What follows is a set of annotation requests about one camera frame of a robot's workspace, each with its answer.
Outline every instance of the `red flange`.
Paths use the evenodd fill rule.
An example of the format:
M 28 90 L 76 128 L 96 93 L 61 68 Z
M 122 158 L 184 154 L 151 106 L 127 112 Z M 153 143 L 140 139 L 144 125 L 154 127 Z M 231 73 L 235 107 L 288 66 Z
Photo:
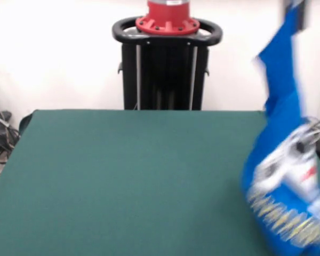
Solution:
M 148 0 L 149 12 L 136 20 L 143 32 L 163 36 L 193 34 L 199 30 L 199 21 L 189 15 L 189 0 Z

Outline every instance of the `black stand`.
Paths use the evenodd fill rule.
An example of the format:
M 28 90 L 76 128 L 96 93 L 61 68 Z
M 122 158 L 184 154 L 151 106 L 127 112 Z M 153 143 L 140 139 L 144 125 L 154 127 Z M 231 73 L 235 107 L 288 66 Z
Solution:
M 113 36 L 122 45 L 124 108 L 129 110 L 201 110 L 208 46 L 221 41 L 219 26 L 199 20 L 199 33 L 188 36 L 144 34 L 136 18 L 113 26 Z

